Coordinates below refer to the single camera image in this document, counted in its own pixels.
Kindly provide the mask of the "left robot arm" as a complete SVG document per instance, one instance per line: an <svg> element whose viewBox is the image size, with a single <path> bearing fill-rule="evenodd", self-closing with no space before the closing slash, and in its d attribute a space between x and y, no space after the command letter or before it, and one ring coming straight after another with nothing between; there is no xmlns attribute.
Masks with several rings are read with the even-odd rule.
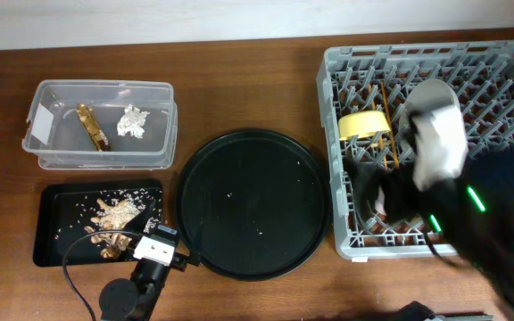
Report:
<svg viewBox="0 0 514 321"><path fill-rule="evenodd" d="M99 307L102 320L148 320L172 269L185 271L187 266L200 264L196 251L177 251L180 235L170 227L147 222L154 214L155 204L132 218L124 230L132 234L128 252L137 264L130 278L118 278L101 291Z"/></svg>

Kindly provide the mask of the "light blue cup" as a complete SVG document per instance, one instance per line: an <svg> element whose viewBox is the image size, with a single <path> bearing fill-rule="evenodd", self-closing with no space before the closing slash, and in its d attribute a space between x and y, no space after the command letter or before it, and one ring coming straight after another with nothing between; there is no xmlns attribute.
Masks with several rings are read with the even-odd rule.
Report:
<svg viewBox="0 0 514 321"><path fill-rule="evenodd" d="M378 188L377 197L374 201L374 209L378 214L386 215L385 210L385 194L381 187Z"/></svg>

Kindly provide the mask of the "white tissue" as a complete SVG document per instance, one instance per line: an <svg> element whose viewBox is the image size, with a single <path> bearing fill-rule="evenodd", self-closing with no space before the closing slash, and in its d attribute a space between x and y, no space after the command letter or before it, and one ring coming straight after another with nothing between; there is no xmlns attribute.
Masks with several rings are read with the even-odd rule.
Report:
<svg viewBox="0 0 514 321"><path fill-rule="evenodd" d="M142 139L144 135L144 125L148 111L141 111L139 108L130 104L124 109L124 114L117 123L117 133L119 136L130 134L132 137Z"/></svg>

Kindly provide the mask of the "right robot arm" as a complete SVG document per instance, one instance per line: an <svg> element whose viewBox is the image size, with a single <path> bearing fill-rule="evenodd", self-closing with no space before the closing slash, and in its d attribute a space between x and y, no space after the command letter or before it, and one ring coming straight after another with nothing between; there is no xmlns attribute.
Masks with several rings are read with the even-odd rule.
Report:
<svg viewBox="0 0 514 321"><path fill-rule="evenodd" d="M411 163L385 171L347 157L343 165L362 218L374 212L390 224L422 218L514 312L514 147L468 159L459 177L424 191L412 180Z"/></svg>

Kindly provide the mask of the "food scraps pile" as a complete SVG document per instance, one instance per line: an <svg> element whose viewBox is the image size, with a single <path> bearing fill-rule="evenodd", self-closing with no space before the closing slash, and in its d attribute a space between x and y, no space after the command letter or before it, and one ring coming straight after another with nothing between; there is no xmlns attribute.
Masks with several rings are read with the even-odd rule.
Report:
<svg viewBox="0 0 514 321"><path fill-rule="evenodd" d="M133 218L145 210L145 205L143 203L135 204L132 198L112 199L112 205L102 199L97 199L96 202L99 210L90 219L91 225L85 226L84 230L88 234L103 231L102 234L92 235L91 243L104 246L100 252L103 259L118 259L128 248L131 239L121 233L111 233L111 230L122 230Z"/></svg>

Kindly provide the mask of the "yellow bowl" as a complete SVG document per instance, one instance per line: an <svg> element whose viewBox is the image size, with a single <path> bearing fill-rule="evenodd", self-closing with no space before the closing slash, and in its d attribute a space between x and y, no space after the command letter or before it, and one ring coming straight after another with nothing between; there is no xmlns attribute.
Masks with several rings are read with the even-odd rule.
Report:
<svg viewBox="0 0 514 321"><path fill-rule="evenodd" d="M384 120L386 126L388 127L385 114ZM337 122L339 140L350 140L354 136L357 136L358 138L371 137L372 135L369 133L369 125L369 111L358 111L343 116Z"/></svg>

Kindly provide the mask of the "grey round plate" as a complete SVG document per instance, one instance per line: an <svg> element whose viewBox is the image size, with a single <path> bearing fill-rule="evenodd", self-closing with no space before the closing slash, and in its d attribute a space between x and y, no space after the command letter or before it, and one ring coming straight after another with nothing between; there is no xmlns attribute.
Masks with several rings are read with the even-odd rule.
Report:
<svg viewBox="0 0 514 321"><path fill-rule="evenodd" d="M447 83L438 78L431 78L413 87L403 106L398 125L402 137L398 138L397 142L403 151L407 151L410 148L407 136L410 132L411 113L429 112L447 106L460 107L460 103L456 93Z"/></svg>

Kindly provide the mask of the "gold snack wrapper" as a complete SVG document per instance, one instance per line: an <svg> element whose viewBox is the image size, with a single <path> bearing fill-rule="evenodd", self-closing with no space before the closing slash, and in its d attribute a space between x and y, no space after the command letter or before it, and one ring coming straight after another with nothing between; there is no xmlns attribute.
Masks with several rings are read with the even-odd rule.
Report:
<svg viewBox="0 0 514 321"><path fill-rule="evenodd" d="M78 103L77 114L79 116L82 127L87 132L91 143L96 148L96 150L99 152L109 152L111 150L111 146L109 144L108 138L100 128L98 122L95 120L93 110L83 103Z"/></svg>

